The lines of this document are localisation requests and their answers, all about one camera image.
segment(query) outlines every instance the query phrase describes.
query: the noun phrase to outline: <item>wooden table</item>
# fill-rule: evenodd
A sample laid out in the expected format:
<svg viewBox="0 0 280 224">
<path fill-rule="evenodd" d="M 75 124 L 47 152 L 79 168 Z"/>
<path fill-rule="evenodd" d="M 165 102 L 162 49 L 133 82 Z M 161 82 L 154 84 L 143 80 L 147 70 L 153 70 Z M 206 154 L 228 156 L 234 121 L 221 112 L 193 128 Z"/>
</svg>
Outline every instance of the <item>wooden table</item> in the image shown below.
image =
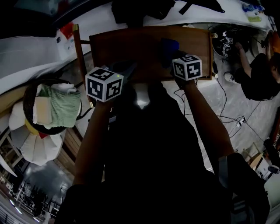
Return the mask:
<svg viewBox="0 0 280 224">
<path fill-rule="evenodd" d="M 90 36 L 95 67 L 118 61 L 135 60 L 137 68 L 132 82 L 173 80 L 170 69 L 161 67 L 158 47 L 161 38 L 176 40 L 180 50 L 197 55 L 202 60 L 203 79 L 212 74 L 212 38 L 208 30 L 179 26 L 153 26 L 109 31 Z"/>
</svg>

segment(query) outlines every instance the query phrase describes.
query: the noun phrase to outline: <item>power strip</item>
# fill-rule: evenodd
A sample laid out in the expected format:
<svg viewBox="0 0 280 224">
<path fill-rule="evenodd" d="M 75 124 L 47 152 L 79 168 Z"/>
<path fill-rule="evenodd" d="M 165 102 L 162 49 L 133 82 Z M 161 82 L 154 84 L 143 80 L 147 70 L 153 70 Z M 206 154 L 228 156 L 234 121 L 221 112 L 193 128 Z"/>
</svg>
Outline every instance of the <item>power strip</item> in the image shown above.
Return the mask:
<svg viewBox="0 0 280 224">
<path fill-rule="evenodd" d="M 242 117 L 242 119 L 236 124 L 236 126 L 239 128 L 240 126 L 242 126 L 242 124 L 244 124 L 246 122 L 245 117 Z"/>
</svg>

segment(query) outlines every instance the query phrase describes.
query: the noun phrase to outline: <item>blue object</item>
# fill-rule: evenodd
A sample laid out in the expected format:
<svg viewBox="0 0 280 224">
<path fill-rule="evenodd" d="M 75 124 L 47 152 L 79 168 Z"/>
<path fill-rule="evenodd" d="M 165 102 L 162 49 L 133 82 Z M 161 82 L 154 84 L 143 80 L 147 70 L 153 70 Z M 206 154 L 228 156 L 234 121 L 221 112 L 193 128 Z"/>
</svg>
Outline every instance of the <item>blue object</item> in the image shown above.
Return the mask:
<svg viewBox="0 0 280 224">
<path fill-rule="evenodd" d="M 173 55 L 179 50 L 179 42 L 167 38 L 161 38 L 160 61 L 163 68 L 169 68 L 172 63 Z"/>
</svg>

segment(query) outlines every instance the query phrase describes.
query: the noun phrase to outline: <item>led light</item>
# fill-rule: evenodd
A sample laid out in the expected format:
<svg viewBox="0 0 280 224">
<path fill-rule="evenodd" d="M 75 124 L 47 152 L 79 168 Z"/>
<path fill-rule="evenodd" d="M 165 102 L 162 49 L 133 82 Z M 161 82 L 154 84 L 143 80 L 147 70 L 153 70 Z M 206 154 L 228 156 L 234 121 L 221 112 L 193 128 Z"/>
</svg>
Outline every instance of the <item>led light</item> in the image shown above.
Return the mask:
<svg viewBox="0 0 280 224">
<path fill-rule="evenodd" d="M 20 215 L 22 215 L 22 212 L 17 207 L 16 210 L 19 212 Z"/>
<path fill-rule="evenodd" d="M 38 219 L 36 219 L 35 217 L 33 217 L 37 222 L 40 222 Z"/>
<path fill-rule="evenodd" d="M 14 202 L 10 199 L 10 203 L 14 206 Z"/>
</svg>

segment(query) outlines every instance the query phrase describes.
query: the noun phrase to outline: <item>wrist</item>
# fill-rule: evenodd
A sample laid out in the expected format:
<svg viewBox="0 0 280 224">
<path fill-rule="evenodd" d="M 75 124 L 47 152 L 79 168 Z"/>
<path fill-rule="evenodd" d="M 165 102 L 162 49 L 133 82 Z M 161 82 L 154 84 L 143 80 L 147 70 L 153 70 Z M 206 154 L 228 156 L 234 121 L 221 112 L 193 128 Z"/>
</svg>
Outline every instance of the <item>wrist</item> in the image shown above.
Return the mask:
<svg viewBox="0 0 280 224">
<path fill-rule="evenodd" d="M 96 109 L 100 109 L 100 110 L 111 110 L 113 106 L 113 101 L 109 100 L 107 102 L 101 102 L 101 101 L 96 101 Z"/>
<path fill-rule="evenodd" d="M 189 92 L 189 91 L 193 91 L 195 89 L 197 89 L 197 87 L 196 87 L 196 83 L 195 83 L 194 80 L 187 81 L 185 83 L 185 85 L 183 86 L 183 90 L 184 90 L 185 93 Z"/>
</svg>

